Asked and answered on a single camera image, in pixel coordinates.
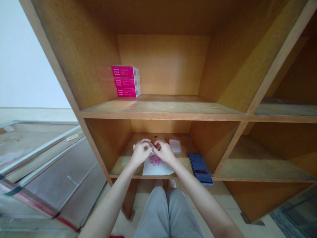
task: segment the person's left hand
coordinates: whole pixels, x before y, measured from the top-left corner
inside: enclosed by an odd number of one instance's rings
[[[150,146],[150,139],[142,139],[133,145],[133,155],[130,162],[138,167],[142,164],[150,155],[152,148]]]

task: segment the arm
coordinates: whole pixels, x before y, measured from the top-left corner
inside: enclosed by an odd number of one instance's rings
[[[161,140],[157,140],[154,144],[159,144],[160,150],[153,147],[153,151],[173,168],[214,237],[243,238],[243,234],[230,216],[201,182],[174,156],[170,146]]]
[[[84,226],[79,238],[109,237],[116,223],[126,192],[135,170],[149,156],[152,148],[149,139],[143,139],[133,146],[133,155],[116,182],[113,184],[98,208]]]

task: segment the leg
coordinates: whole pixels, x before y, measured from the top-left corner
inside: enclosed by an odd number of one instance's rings
[[[167,191],[166,194],[168,199],[171,237],[205,237],[186,195],[176,188]]]
[[[134,237],[169,237],[167,199],[166,193],[161,186],[156,186],[152,190]]]

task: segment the shelf board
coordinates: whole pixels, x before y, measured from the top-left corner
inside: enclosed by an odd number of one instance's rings
[[[301,168],[275,155],[248,136],[241,136],[219,174],[222,181],[316,182]]]
[[[241,121],[245,115],[196,95],[115,98],[81,111],[84,118]]]
[[[255,111],[256,115],[317,116],[317,105],[277,98],[264,98]]]
[[[188,157],[188,152],[198,152],[194,146],[191,137],[188,134],[169,134],[169,133],[133,133],[126,147],[124,148],[122,155],[117,160],[115,166],[113,167],[110,177],[117,178],[121,174],[122,170],[126,164],[130,161],[133,153],[133,145],[143,138],[148,138],[154,143],[158,139],[163,139],[169,141],[169,139],[179,140],[182,146],[182,153],[175,154],[175,156],[182,162],[182,164],[188,169],[189,172],[193,173],[192,166]],[[176,179],[177,175],[175,173],[164,176],[143,176],[143,166],[142,163],[135,171],[132,178],[134,179]]]

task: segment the pink box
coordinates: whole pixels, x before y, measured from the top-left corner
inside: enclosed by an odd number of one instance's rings
[[[117,88],[137,88],[140,87],[138,78],[115,78]]]
[[[141,95],[141,87],[131,88],[117,88],[118,97],[136,98]]]
[[[113,65],[113,76],[115,78],[140,78],[140,71],[132,66]]]

